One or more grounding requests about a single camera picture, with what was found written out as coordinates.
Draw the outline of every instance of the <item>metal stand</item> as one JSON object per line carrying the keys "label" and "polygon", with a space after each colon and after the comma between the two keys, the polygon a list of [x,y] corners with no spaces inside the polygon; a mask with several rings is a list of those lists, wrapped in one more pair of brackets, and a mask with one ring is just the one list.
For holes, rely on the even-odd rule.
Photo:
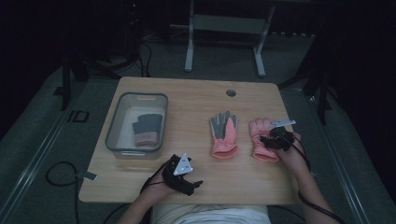
{"label": "metal stand", "polygon": [[264,77],[265,70],[262,62],[262,46],[265,38],[267,37],[274,12],[275,7],[270,7],[266,20],[194,14],[194,1],[190,0],[189,45],[187,46],[184,70],[186,72],[190,72],[192,70],[192,58],[194,53],[193,32],[195,29],[236,32],[261,35],[260,43],[253,48],[253,53],[256,60],[258,74],[260,77]]}

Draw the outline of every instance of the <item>dark background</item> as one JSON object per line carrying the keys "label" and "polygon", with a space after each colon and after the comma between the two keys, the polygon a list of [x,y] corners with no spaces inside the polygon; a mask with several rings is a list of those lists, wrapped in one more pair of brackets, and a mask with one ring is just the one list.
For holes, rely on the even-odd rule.
{"label": "dark background", "polygon": [[[206,13],[246,16],[251,11],[249,15],[262,15],[256,7],[257,1],[244,7],[236,1],[202,2],[197,10]],[[396,102],[392,93],[396,3],[345,1],[341,6],[330,7],[290,2],[276,9],[271,31],[318,36],[316,50],[307,55],[305,64],[317,66],[318,61],[313,59],[322,58],[330,63],[330,82],[340,104],[395,201],[392,172],[396,168],[396,153],[392,138]],[[124,43],[126,34],[139,35],[131,29],[131,22],[149,25],[167,38],[170,23],[188,24],[188,8],[186,0],[148,0],[142,4],[135,0],[3,0],[0,3],[0,138],[44,80],[61,66],[67,52],[77,49],[103,61],[109,60],[113,49],[129,54],[136,51],[136,45],[121,47],[120,43]]]}

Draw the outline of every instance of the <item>person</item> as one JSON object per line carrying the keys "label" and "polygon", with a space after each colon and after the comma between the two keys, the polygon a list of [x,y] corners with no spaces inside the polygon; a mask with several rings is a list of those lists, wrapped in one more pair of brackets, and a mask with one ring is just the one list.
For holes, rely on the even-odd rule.
{"label": "person", "polygon": [[[294,147],[304,153],[301,145],[301,136],[293,133]],[[321,194],[314,177],[311,175],[305,159],[300,153],[291,148],[289,150],[273,149],[283,161],[286,168],[294,175],[299,193],[304,200],[309,201],[322,209],[332,213],[332,209]],[[161,172],[155,175],[150,183],[163,181]],[[146,187],[131,203],[119,220],[119,224],[140,223],[146,212],[153,207],[152,223],[271,223],[265,205],[156,205],[168,195],[174,193],[166,184],[154,184]],[[325,215],[312,206],[303,203],[306,223],[333,224],[339,223],[331,216]]]}

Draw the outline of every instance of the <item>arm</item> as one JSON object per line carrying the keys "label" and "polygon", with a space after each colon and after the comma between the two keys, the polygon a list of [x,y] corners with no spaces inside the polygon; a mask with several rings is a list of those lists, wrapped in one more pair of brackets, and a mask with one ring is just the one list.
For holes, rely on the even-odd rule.
{"label": "arm", "polygon": [[[297,133],[294,133],[294,137],[298,140],[301,139],[301,136]],[[299,141],[294,141],[293,143],[300,151],[303,151],[303,147],[299,143]],[[296,148],[291,147],[289,150],[279,150],[273,149],[276,155],[283,161],[286,168],[294,175],[297,185],[301,194],[311,203],[314,203],[330,212],[332,209],[327,204],[323,195],[321,194],[317,183],[315,182],[314,177],[311,175],[308,167],[305,163],[303,157],[296,151]],[[303,203],[304,208],[304,216],[306,223],[338,223],[332,217],[328,217],[315,210],[314,208]]]}
{"label": "arm", "polygon": [[128,209],[124,212],[122,217],[119,220],[119,224],[138,224],[142,220],[143,216],[146,212],[152,207],[154,204],[159,203],[161,200],[166,198],[169,194],[175,192],[173,189],[170,189],[163,182],[162,172],[156,174],[150,184],[148,185],[143,192],[131,203]]}

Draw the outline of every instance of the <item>glove cuff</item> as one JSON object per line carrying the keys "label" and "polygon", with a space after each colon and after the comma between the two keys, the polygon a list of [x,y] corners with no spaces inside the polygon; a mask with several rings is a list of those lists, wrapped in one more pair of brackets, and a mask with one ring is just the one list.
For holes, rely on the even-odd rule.
{"label": "glove cuff", "polygon": [[272,150],[268,149],[262,141],[260,136],[256,135],[253,137],[254,150],[253,157],[259,161],[278,162],[279,157]]}
{"label": "glove cuff", "polygon": [[212,156],[218,159],[230,159],[238,153],[238,146],[234,143],[227,143],[222,139],[214,139]]}
{"label": "glove cuff", "polygon": [[134,144],[137,147],[155,147],[158,144],[158,133],[137,133],[134,135]]}

